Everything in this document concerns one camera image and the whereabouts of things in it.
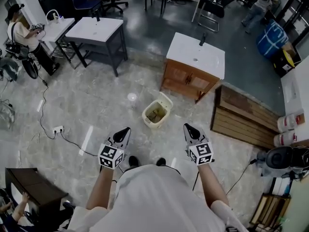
trash bin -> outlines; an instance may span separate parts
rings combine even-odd
[[[162,92],[142,113],[144,123],[151,129],[158,129],[168,118],[173,102]]]
[[[270,58],[281,49],[288,40],[289,38],[283,28],[277,22],[271,20],[264,31],[256,39],[257,49],[260,54],[266,58]]]

wooden cabinet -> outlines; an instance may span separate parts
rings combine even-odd
[[[168,59],[161,89],[173,90],[195,99],[197,103],[218,81],[218,77],[209,73]]]

gray tile floor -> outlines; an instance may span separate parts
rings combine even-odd
[[[214,17],[220,23],[220,30],[213,33],[198,26],[197,18],[191,23],[196,3],[167,3],[160,16],[160,0],[154,0],[152,7],[149,1],[147,12],[144,0],[125,1],[129,2],[129,7],[121,5],[125,8],[123,15],[118,10],[116,13],[111,10],[108,16],[124,20],[128,46],[166,56],[175,32],[200,39],[206,31],[206,42],[225,51],[225,81],[253,95],[279,115],[285,114],[280,78],[272,64],[259,54],[255,44],[264,26],[257,26],[251,35],[247,35],[240,21],[248,8],[241,3],[234,1],[228,5],[223,18]]]
[[[97,62],[92,62],[86,69],[80,65],[76,70],[65,63],[52,77],[40,70],[49,85],[42,120],[47,133],[52,136],[51,128],[63,125],[64,137],[82,145],[89,127],[93,126],[85,150],[97,154],[111,129],[130,126],[128,155],[137,156],[142,164],[155,163],[160,157],[165,157],[167,164],[179,169],[192,187],[197,168],[184,152],[183,124],[201,126],[214,148],[216,161],[211,167],[224,190],[228,191],[258,150],[210,131],[213,92],[194,105],[193,100],[164,90],[174,107],[160,129],[150,130],[143,123],[141,114],[158,95],[163,75],[162,61],[157,67],[150,66],[157,63],[155,57],[143,61],[132,51],[129,58],[119,67],[118,78],[114,77],[110,66]],[[0,90],[4,85],[5,82],[0,82]],[[39,123],[41,110],[37,112],[44,90],[40,79],[32,80],[22,70],[18,81],[10,83],[2,95],[3,100],[10,99],[16,118],[11,131],[0,131],[0,185],[4,183],[4,167],[37,167],[50,181],[68,192],[76,204],[85,205],[98,176],[98,160],[87,154],[79,155],[79,148],[64,141],[60,135],[54,140],[45,136]],[[130,92],[137,94],[135,102],[126,98]],[[127,160],[120,167],[126,169]],[[117,169],[114,178],[120,176]],[[250,166],[229,193],[230,205],[244,224],[248,224],[270,180],[260,177],[256,166]],[[203,198],[200,180],[195,193]]]

white bucket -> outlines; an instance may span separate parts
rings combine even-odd
[[[280,117],[277,121],[278,130],[280,133],[295,129],[299,123],[299,116],[290,114],[284,117]]]
[[[274,137],[274,146],[290,146],[292,143],[297,141],[297,136],[295,135],[294,130],[281,133]]]
[[[158,129],[168,118],[173,102],[162,92],[142,113],[144,123],[151,129]]]

wooden crate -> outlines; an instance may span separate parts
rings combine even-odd
[[[215,108],[211,130],[257,147],[274,148],[273,132],[218,107]]]
[[[216,106],[273,133],[279,133],[279,116],[228,87],[221,86],[216,90]]]

